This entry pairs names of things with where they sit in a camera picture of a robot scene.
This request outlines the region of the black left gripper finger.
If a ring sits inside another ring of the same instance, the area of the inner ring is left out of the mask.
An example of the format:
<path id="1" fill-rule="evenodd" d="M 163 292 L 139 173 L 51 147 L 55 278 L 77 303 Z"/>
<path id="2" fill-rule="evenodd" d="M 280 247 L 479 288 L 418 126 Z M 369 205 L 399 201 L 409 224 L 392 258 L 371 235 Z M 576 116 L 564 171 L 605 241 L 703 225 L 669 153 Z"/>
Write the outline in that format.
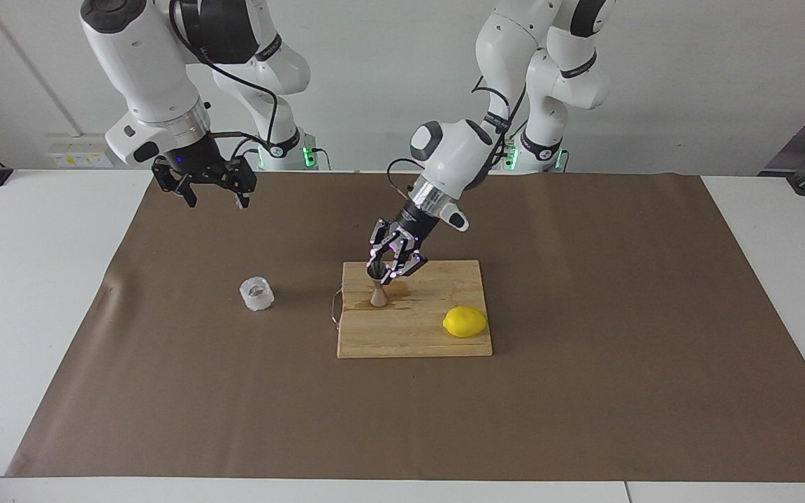
<path id="1" fill-rule="evenodd" d="M 419 241 L 392 241 L 384 245 L 382 252 L 382 255 L 389 256 L 387 261 L 383 261 L 382 284 L 390 284 L 399 277 L 412 276 L 427 263 L 427 258 L 421 254 Z"/>
<path id="2" fill-rule="evenodd" d="M 384 261 L 394 266 L 399 259 L 399 251 L 394 242 L 399 236 L 400 225 L 397 220 L 378 219 L 373 228 L 370 239 L 370 258 L 368 265 Z"/>

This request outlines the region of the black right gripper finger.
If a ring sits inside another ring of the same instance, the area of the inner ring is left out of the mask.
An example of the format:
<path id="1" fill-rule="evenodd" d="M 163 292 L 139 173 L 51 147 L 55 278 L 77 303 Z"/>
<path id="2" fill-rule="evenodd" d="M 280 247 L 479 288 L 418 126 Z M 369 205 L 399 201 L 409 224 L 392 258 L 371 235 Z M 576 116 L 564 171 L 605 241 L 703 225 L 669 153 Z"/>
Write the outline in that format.
<path id="1" fill-rule="evenodd" d="M 256 174 L 243 156 L 235 156 L 224 163 L 226 174 L 224 182 L 237 198 L 238 207 L 247 209 L 250 204 L 250 195 L 256 190 L 258 179 Z"/>
<path id="2" fill-rule="evenodd" d="M 172 192 L 181 197 L 192 209 L 197 206 L 198 198 L 192 188 L 191 175 L 176 175 L 164 156 L 157 156 L 154 159 L 151 171 L 161 191 Z"/>

